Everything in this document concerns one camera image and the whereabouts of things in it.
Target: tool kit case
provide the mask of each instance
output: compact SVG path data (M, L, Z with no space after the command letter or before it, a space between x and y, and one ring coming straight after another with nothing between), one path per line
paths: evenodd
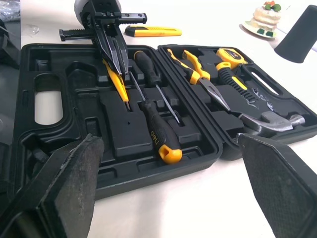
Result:
M182 59L183 51L188 50L198 57L232 113L215 103L201 85L191 85L167 49L190 67L193 67L191 63ZM261 113L271 107L285 118L294 114L303 116L304 125L270 136L283 143L293 143L317 134L317 115L240 50L231 48L241 54L246 63L233 71L248 88L253 89L255 101L265 101L265 108L247 104L232 86L218 84L218 71L215 70L215 65L221 62L216 55L218 49L165 45L155 50L148 46L128 46L129 71L145 96L156 103L159 114L175 131L180 143L182 160L168 165L154 150L147 121L139 107L142 98L131 78L126 77L124 82L130 99L129 111L113 86L98 49L91 45L25 46L21 57L13 144L10 148L0 146L2 204L7 204L37 174L53 151L82 140L89 133L101 137L105 144L96 199L203 170L219 158L241 158L235 141L238 133L245 132L244 124L237 116L241 113L261 119ZM158 89L147 86L143 72L133 61L137 51L144 51L152 59L162 80L160 87L180 124L169 112ZM263 85L254 73L276 93ZM52 125L40 125L34 120L35 94L52 90L61 92L63 118Z

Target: tape measure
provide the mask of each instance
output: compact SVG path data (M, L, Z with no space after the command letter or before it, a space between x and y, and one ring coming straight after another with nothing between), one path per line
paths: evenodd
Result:
M217 51L217 55L222 59L222 61L229 62L231 64L231 69L234 69L240 63L248 63L244 60L243 56L234 49L220 48Z

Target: screwdriver handle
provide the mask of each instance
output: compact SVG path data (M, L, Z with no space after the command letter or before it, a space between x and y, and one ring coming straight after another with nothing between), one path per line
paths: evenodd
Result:
M237 90L242 97L247 99L250 103L257 99L249 92L247 86L242 83L242 79L234 74L231 70L231 64L229 62L222 62L216 66L220 82L225 85L232 86Z
M178 58L175 57L173 51L171 49L167 49L169 56L172 58L174 63L180 66L186 73L186 79L189 81L190 84L197 84L199 82L200 74L194 71L192 68L188 67L186 64L181 62Z
M155 103L151 100L142 101L140 109L146 117L151 138L160 157L167 164L179 162L182 159L183 153L176 134L170 125L159 115Z
M147 83L150 87L155 87L156 85L161 85L161 79L157 76L154 70L154 65L150 57L143 52L137 51L134 53L134 61L140 70L143 72Z

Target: yellow utility knife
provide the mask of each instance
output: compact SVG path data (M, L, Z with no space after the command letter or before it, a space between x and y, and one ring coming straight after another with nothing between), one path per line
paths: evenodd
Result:
M164 26L128 26L125 34L132 37L180 36L182 30Z

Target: screwdriver shaft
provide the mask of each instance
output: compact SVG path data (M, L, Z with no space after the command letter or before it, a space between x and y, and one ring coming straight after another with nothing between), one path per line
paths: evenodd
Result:
M156 85L156 88L159 90L159 93L162 95L163 100L164 100L165 104L167 105L167 108L169 109L170 113L172 113L172 115L175 117L175 120L177 121L177 123L180 124L180 121L179 121L177 115L175 114L173 108L170 106L170 104L169 104L167 98L164 96L162 90L159 88L158 85Z
M137 80L136 80L135 77L133 76L133 73L130 72L130 75L131 75L131 77L132 77L132 79L133 79L133 83L134 83L135 87L137 88L137 90L139 91L139 93L140 93L140 95L141 95L141 97L142 97L142 100L145 101L145 97L144 97L144 95L143 95L143 93L142 93L142 90L140 89L140 86L139 86L138 83L137 83Z

